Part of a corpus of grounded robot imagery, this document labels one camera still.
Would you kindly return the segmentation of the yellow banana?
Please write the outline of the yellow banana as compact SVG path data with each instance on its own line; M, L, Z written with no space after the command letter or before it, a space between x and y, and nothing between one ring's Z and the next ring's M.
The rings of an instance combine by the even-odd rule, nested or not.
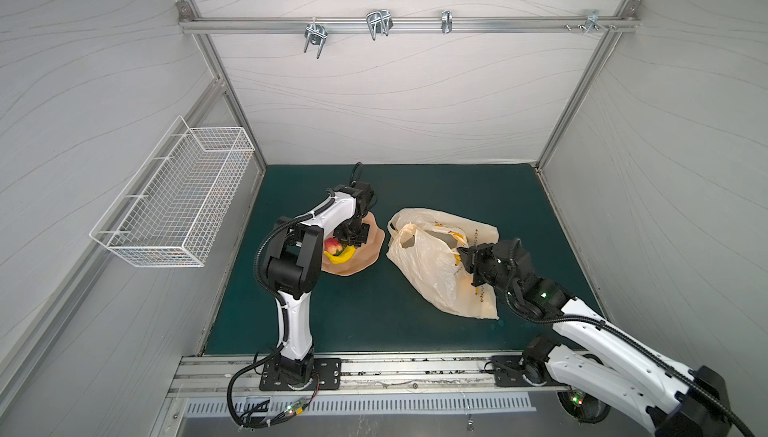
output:
M351 260L355 253L356 248L354 246L342 246L336 247L335 253L325 251L324 256L332 265L341 265Z

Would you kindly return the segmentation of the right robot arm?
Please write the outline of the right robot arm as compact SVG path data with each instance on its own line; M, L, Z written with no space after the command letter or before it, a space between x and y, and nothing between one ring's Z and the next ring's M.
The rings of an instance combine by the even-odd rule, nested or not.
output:
M539 277L518 239L463 247L458 259L475 287L489 285L528 323L551 328L583 348L536 337L515 363L495 361L500 378L531 386L563 385L558 399L573 418L586 410L617 410L654 436L726 436L750 430L729 403L724 378L707 366L692 369L642 344L557 282Z

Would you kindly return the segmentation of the banana print plastic bag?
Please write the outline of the banana print plastic bag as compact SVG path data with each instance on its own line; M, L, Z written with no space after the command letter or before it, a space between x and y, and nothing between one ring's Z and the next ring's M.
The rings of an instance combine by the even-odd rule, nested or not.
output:
M387 230L387 258L427 302L451 315L498 318L493 287L473 286L459 254L471 246L496 243L496 227L442 211L406 208L390 219Z

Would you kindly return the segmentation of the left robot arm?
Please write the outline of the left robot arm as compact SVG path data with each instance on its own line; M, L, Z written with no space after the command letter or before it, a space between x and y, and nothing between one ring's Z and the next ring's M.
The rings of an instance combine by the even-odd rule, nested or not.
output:
M279 219L257 251L255 277L277 305L275 367L281 381L291 386L305 386L311 379L310 300L323 261L346 263L368 243L371 225L364 219L374 200L367 183L339 185L315 208Z

